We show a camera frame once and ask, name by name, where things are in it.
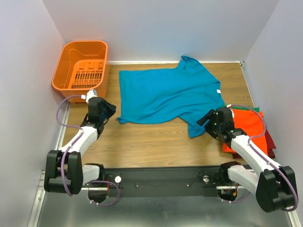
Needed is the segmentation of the blue t-shirt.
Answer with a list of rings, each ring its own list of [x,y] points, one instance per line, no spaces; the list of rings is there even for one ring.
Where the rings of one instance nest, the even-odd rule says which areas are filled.
[[[120,124],[160,124],[180,118],[191,138],[205,133],[198,120],[225,105],[220,81],[188,56],[172,69],[122,70],[119,86]]]

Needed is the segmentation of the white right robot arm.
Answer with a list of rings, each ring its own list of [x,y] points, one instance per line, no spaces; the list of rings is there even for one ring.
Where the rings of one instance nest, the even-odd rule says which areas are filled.
[[[232,105],[211,109],[197,124],[237,152],[251,167],[248,170],[236,161],[222,164],[218,173],[221,184],[241,185],[255,195],[258,205],[267,213],[297,209],[299,199],[293,169],[272,160],[253,143],[252,136],[235,127]]]

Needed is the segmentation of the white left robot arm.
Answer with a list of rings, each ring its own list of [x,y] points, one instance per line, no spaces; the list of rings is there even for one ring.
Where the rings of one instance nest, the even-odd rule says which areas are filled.
[[[76,195],[82,187],[91,183],[99,187],[106,181],[102,164],[82,164],[88,148],[99,139],[107,121],[116,112],[116,106],[97,95],[81,95],[88,112],[77,134],[63,147],[51,150],[46,157],[44,189],[47,192]]]

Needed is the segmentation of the orange folded t-shirt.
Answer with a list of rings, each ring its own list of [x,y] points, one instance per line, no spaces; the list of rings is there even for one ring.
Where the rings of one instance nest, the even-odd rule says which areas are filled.
[[[233,109],[235,117],[235,128],[243,129],[248,136],[257,136],[264,131],[264,126],[261,119],[253,111],[245,111]],[[267,155],[267,143],[265,135],[251,140],[256,146],[258,146]]]

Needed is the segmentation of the green folded t-shirt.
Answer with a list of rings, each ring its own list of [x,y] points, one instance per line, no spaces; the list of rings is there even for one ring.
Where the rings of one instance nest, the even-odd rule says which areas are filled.
[[[259,113],[260,112],[260,108],[257,107],[245,107],[245,106],[232,106],[232,109],[238,109],[238,110],[245,110],[245,111],[250,111],[250,110],[254,110],[255,112]]]

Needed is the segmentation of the orange plastic basket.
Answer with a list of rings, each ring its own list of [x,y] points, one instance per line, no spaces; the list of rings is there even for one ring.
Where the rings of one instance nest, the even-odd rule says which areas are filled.
[[[64,46],[52,86],[65,98],[97,91],[105,98],[109,78],[108,45],[100,40],[73,41]]]

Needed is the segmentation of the dark red folded t-shirt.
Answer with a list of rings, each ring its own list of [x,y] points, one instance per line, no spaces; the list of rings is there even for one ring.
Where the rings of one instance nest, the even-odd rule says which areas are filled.
[[[275,154],[274,154],[274,149],[276,149],[276,146],[274,144],[274,141],[270,135],[270,133],[268,132],[268,130],[266,130],[265,132],[265,139],[266,139],[266,143],[267,143],[267,154],[271,159],[276,158]]]

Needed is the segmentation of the black mounting base plate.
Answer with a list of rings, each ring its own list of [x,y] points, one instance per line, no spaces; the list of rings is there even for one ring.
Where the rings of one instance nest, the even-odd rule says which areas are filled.
[[[180,166],[107,168],[106,179],[114,182],[117,176],[121,181],[114,186],[86,183],[84,190],[106,191],[114,197],[120,190],[121,197],[178,197],[205,196],[217,197],[223,192],[233,194],[242,187],[236,183],[226,183],[219,178],[219,166]]]

